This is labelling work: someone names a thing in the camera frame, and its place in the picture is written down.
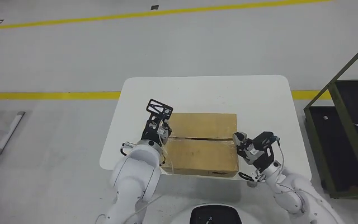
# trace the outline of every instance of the concrete floor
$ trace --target concrete floor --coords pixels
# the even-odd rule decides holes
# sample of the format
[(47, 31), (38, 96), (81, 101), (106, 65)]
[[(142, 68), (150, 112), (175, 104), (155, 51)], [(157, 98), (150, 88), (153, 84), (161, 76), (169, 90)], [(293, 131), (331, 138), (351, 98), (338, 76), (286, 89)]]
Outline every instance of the concrete floor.
[[(7, 0), (2, 24), (254, 0)], [(321, 89), (358, 49), (357, 0), (0, 30), (0, 91), (118, 91), (130, 77), (280, 74)], [(345, 74), (357, 78), (358, 64)]]
[[(115, 192), (108, 185), (111, 172), (100, 168), (99, 159), (116, 103), (0, 101), (0, 108), (8, 113), (26, 111), (0, 156), (0, 223), (93, 223), (98, 214), (107, 211)], [(312, 183), (322, 192), (303, 126), (302, 109), (307, 103), (296, 101), (295, 106)], [(168, 223), (182, 209), (205, 202), (238, 206), (254, 213), (262, 223), (289, 223), (265, 185), (253, 189), (241, 181), (165, 175), (155, 196), (160, 194), (164, 196), (149, 206), (144, 223)], [(347, 224), (358, 223), (357, 201), (329, 201)]]

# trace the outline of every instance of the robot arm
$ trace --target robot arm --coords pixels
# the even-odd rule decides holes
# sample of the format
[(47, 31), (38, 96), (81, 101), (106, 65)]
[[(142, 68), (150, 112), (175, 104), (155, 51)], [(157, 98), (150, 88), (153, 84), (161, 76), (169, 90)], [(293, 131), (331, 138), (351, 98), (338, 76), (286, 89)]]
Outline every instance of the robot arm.
[[(255, 139), (249, 139), (245, 133), (238, 132), (233, 139), (238, 154), (257, 169), (254, 178), (245, 174), (240, 176), (249, 181), (265, 181), (277, 204), (289, 213), (292, 224), (344, 224), (307, 178), (290, 172), (274, 160), (272, 144), (277, 141), (280, 146), (280, 138), (271, 132), (263, 132)], [(278, 182), (281, 175), (284, 179)]]
[[(113, 169), (110, 184), (117, 191), (117, 200), (106, 214), (106, 224), (142, 223), (144, 207), (157, 187), (163, 155), (161, 146), (172, 132), (167, 120), (173, 108), (150, 100), (147, 111), (150, 117), (141, 140), (137, 144), (123, 143), (121, 153), (125, 157)], [(128, 155), (123, 152), (124, 147), (131, 148)]]

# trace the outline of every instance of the cable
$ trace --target cable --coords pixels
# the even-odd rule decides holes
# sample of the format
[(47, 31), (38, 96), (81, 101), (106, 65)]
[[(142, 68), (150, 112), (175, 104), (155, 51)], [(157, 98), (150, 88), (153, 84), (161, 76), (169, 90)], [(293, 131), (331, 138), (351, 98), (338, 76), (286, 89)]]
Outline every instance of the cable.
[(158, 196), (156, 199), (151, 200), (150, 202), (148, 202), (148, 204), (146, 204), (146, 205), (145, 205), (143, 208), (141, 208), (140, 210), (138, 210), (138, 211), (134, 212), (133, 214), (131, 214), (128, 218), (126, 218), (126, 220), (123, 222), (123, 224), (125, 224), (130, 218), (132, 218), (132, 216), (134, 216), (134, 215), (137, 214), (138, 212), (142, 211), (143, 209), (147, 208), (148, 206), (150, 206), (152, 203), (154, 203), (156, 200), (158, 200), (158, 199), (161, 198), (162, 196), (163, 196), (163, 194), (160, 195), (160, 196)]
[(280, 142), (278, 141), (277, 144), (279, 145), (279, 149), (280, 149), (280, 152), (281, 152), (281, 155), (282, 155), (282, 165), (281, 165), (280, 172), (279, 172), (278, 176), (276, 177), (275, 186), (277, 185), (277, 182), (279, 181), (279, 178), (280, 178), (280, 176), (282, 174), (282, 171), (284, 170), (284, 164), (285, 164), (285, 157), (284, 157), (284, 153), (282, 152)]
[(325, 206), (323, 206), (323, 205), (320, 203), (320, 202), (322, 202), (322, 200), (316, 198), (313, 194), (311, 194), (311, 193), (309, 193), (309, 192), (307, 192), (307, 191), (305, 191), (305, 190), (289, 190), (289, 191), (287, 191), (287, 192), (282, 192), (282, 193), (275, 192), (275, 194), (287, 194), (287, 193), (291, 193), (291, 192), (294, 192), (294, 193), (296, 193), (296, 192), (304, 192), (304, 193), (310, 195), (312, 198), (314, 198), (314, 199), (316, 200), (317, 204), (319, 204), (322, 208), (324, 208), (324, 209), (333, 217), (333, 219), (335, 220), (335, 222), (336, 222), (337, 224), (339, 224), (338, 220), (337, 220), (337, 219), (335, 218), (335, 216), (331, 213), (331, 211), (328, 210), (328, 208), (326, 208)]
[(95, 220), (95, 224), (97, 224), (97, 221), (98, 219), (101, 217), (101, 216), (104, 216), (104, 218), (106, 218), (106, 214), (100, 214), (97, 216), (96, 220)]
[(239, 176), (244, 180), (255, 182), (251, 176), (249, 176), (243, 172), (239, 172)]
[[(279, 177), (281, 176), (282, 174), (282, 171), (284, 169), (284, 163), (285, 163), (285, 157), (284, 157), (284, 153), (282, 152), (282, 149), (281, 149), (281, 146), (280, 146), (280, 142), (278, 141), (277, 144), (279, 145), (279, 149), (280, 149), (280, 152), (281, 152), (281, 155), (282, 155), (282, 165), (281, 165), (281, 169), (280, 169), (280, 172), (279, 172), (279, 175), (276, 177), (276, 181), (275, 181), (275, 186), (277, 186), (277, 182), (279, 181)], [(337, 221), (337, 219), (335, 218), (334, 215), (332, 215), (331, 211), (328, 210), (328, 208), (324, 207), (322, 204), (319, 203), (319, 201), (321, 201), (320, 199), (316, 198), (314, 195), (312, 195), (311, 193), (309, 192), (306, 192), (305, 190), (289, 190), (287, 192), (283, 192), (283, 193), (278, 193), (278, 192), (275, 192), (275, 194), (287, 194), (287, 193), (290, 193), (290, 192), (304, 192), (308, 195), (310, 195), (312, 198), (314, 198), (317, 202), (317, 204), (319, 204), (322, 208), (324, 208), (336, 221), (337, 224), (339, 224), (339, 222)]]
[[(163, 152), (164, 152), (166, 155), (168, 155), (167, 148), (165, 147), (165, 145), (164, 145), (163, 142), (162, 142), (161, 135), (159, 134), (159, 132), (157, 132), (157, 133), (158, 133), (159, 141), (160, 141), (160, 143), (161, 143), (161, 145), (162, 145)], [(172, 160), (170, 160), (170, 164), (171, 164), (171, 166), (172, 166), (172, 174), (174, 174), (174, 166), (173, 166)]]

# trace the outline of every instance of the tabletop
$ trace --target tabletop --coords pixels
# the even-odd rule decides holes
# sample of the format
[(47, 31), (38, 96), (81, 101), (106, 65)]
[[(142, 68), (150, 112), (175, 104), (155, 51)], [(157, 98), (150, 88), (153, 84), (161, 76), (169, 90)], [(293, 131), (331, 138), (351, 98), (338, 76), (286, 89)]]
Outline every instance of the tabletop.
[[(312, 177), (290, 86), (278, 75), (155, 77), (125, 81), (100, 158), (112, 170), (123, 157), (124, 142), (136, 143), (142, 136), (149, 113), (148, 101), (156, 99), (173, 107), (174, 113), (235, 113), (238, 131), (254, 138), (263, 131), (280, 137), (285, 166)], [(282, 163), (277, 144), (275, 159)], [(239, 158), (239, 171), (250, 174), (255, 167)], [(242, 180), (238, 175), (232, 179)]]

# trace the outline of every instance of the yellow floor line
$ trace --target yellow floor line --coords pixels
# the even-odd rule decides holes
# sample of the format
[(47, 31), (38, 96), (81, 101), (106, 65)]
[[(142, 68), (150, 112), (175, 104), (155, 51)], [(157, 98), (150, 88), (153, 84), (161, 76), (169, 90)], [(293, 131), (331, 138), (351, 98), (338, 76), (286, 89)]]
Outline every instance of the yellow floor line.
[(0, 92), (1, 100), (117, 100), (121, 92)]
[[(292, 90), (294, 100), (311, 100), (319, 90)], [(0, 100), (117, 100), (121, 92), (0, 92)], [(319, 99), (328, 100), (325, 92)]]
[(147, 17), (147, 16), (162, 16), (179, 13), (193, 13), (193, 12), (208, 12), (208, 11), (220, 11), (220, 10), (237, 10), (243, 8), (260, 8), (260, 7), (275, 7), (275, 6), (288, 6), (292, 4), (307, 4), (307, 3), (318, 3), (318, 2), (331, 2), (333, 0), (284, 0), (274, 2), (256, 2), (256, 3), (244, 3), (244, 4), (231, 4), (226, 6), (207, 6), (207, 7), (196, 7), (196, 8), (183, 8), (176, 10), (159, 10), (150, 12), (137, 12), (119, 15), (108, 15), (108, 16), (97, 16), (88, 18), (68, 18), (63, 20), (49, 20), (39, 22), (28, 22), (24, 24), (3, 24), (0, 25), (0, 29), (13, 29), (20, 27), (29, 26), (47, 26), (55, 24), (70, 24), (74, 22), (92, 22), (101, 20), (119, 20), (123, 18), (135, 18), (135, 17)]

